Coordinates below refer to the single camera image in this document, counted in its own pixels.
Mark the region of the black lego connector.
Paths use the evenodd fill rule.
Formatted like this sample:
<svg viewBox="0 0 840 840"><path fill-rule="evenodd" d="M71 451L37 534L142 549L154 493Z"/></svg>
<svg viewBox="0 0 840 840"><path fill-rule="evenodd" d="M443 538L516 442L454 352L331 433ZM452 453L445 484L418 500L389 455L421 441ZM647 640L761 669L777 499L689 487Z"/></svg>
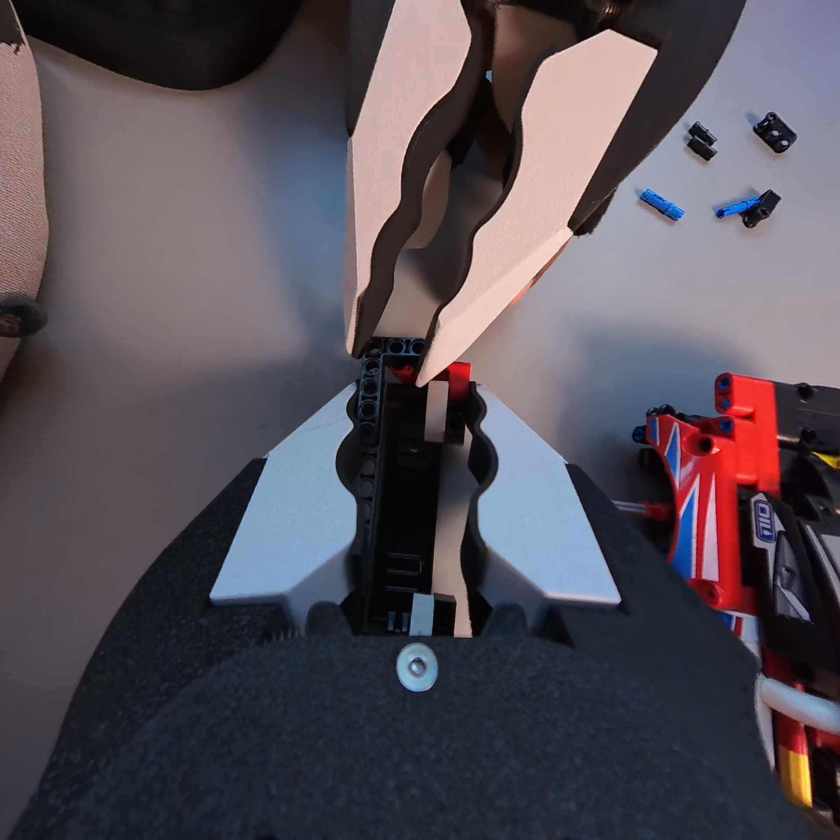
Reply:
<svg viewBox="0 0 840 840"><path fill-rule="evenodd" d="M797 141L797 133L776 112L767 112L752 131L776 154L788 151Z"/></svg>

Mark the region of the black connector with blue pin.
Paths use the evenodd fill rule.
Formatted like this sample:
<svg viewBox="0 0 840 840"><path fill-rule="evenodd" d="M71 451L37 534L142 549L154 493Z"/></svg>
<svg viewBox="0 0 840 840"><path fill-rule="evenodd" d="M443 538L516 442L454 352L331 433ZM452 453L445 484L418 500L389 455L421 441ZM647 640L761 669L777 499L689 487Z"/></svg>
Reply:
<svg viewBox="0 0 840 840"><path fill-rule="evenodd" d="M781 202L781 196L767 190L760 196L743 199L734 204L722 206L715 212L717 219L740 216L744 227L752 229L767 219Z"/></svg>

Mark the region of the red blue lego race car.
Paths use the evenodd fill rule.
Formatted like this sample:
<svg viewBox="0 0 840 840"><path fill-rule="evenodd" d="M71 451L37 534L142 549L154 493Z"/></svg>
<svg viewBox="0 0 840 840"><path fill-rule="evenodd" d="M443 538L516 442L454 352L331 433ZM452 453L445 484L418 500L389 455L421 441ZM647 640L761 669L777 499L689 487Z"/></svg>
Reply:
<svg viewBox="0 0 840 840"><path fill-rule="evenodd" d="M759 665L787 797L839 822L839 391L730 372L716 415L647 411L639 464L667 501L618 501Z"/></svg>

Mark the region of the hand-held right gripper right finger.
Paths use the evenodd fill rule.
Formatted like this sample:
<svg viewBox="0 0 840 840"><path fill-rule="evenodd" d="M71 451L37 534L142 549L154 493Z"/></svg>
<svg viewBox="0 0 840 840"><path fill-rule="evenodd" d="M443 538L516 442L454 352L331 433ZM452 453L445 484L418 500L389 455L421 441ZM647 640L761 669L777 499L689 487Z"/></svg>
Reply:
<svg viewBox="0 0 840 840"><path fill-rule="evenodd" d="M463 539L471 630L521 607L538 632L555 604L612 608L621 596L565 460L485 386L469 386L468 468L478 482Z"/></svg>

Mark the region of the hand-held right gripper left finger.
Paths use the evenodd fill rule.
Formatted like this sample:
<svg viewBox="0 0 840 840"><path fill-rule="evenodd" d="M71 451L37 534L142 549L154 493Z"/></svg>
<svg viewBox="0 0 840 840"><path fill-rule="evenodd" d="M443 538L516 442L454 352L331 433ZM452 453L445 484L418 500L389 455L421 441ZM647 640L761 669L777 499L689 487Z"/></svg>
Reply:
<svg viewBox="0 0 840 840"><path fill-rule="evenodd" d="M310 608L351 591L356 501L337 470L353 423L348 385L269 453L210 593L216 606L278 603L302 629Z"/></svg>

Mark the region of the person's torso in beige hoodie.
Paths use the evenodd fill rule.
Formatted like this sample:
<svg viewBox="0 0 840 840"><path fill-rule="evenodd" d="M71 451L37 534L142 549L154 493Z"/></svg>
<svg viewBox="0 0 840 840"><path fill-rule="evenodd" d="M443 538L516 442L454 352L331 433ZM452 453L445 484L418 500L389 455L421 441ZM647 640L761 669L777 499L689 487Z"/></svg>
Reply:
<svg viewBox="0 0 840 840"><path fill-rule="evenodd" d="M49 240L39 80L11 2L1 2L1 299L37 300ZM1 374L21 339L1 338Z"/></svg>

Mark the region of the person's left hand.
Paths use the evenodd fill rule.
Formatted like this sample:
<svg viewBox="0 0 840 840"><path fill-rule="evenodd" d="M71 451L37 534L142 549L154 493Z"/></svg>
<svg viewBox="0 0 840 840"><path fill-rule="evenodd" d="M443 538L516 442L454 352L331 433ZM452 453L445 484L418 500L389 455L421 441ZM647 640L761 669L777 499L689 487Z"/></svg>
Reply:
<svg viewBox="0 0 840 840"><path fill-rule="evenodd" d="M567 240L566 243L558 250L558 252L540 269L540 271L530 280L527 286L523 288L519 294L515 298L511 300L508 304L509 307L515 306L524 296L537 284L537 282L543 277L543 275L549 270L549 268L553 265L557 258L565 250L566 246L569 244L570 240Z"/></svg>

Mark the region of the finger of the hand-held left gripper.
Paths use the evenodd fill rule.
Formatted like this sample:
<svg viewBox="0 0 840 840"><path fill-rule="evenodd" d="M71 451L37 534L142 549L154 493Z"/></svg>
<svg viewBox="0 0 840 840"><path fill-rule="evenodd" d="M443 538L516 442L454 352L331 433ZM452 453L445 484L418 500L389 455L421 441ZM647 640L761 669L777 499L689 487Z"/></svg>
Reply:
<svg viewBox="0 0 840 840"><path fill-rule="evenodd" d="M437 314L417 385L456 361L572 237L572 213L657 54L606 30L535 66L514 122L510 179L472 236L463 283Z"/></svg>
<svg viewBox="0 0 840 840"><path fill-rule="evenodd" d="M350 3L343 309L355 358L476 95L476 2Z"/></svg>

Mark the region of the black L-shaped lego beam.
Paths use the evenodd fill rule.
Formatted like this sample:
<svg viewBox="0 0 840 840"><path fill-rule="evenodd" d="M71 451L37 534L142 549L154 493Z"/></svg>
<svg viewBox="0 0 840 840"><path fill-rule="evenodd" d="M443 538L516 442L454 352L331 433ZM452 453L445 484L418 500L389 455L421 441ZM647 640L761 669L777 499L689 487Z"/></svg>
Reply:
<svg viewBox="0 0 840 840"><path fill-rule="evenodd" d="M416 381L425 350L424 339L372 338L361 356L356 418L367 433L378 427L385 389L385 371L395 373L403 384Z"/></svg>

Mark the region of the blue lego pin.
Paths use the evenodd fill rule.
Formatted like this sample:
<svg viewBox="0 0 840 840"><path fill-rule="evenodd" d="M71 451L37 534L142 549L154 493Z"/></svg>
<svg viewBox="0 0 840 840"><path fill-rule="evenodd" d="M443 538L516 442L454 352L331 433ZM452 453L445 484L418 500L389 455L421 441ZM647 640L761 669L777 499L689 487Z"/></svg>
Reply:
<svg viewBox="0 0 840 840"><path fill-rule="evenodd" d="M686 213L684 209L649 188L640 193L639 200L675 222L679 221Z"/></svg>

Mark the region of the long black lego chassis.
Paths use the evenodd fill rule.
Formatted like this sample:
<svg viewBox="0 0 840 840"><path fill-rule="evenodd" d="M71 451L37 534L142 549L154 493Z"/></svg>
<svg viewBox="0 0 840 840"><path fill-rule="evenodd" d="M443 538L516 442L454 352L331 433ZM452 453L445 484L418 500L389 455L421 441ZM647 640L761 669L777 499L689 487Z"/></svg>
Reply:
<svg viewBox="0 0 840 840"><path fill-rule="evenodd" d="M464 363L424 387L385 371L371 433L356 418L357 388L361 544L352 557L353 591L342 603L356 634L455 634L455 598L433 593L434 543L443 447L465 442L469 379Z"/></svg>

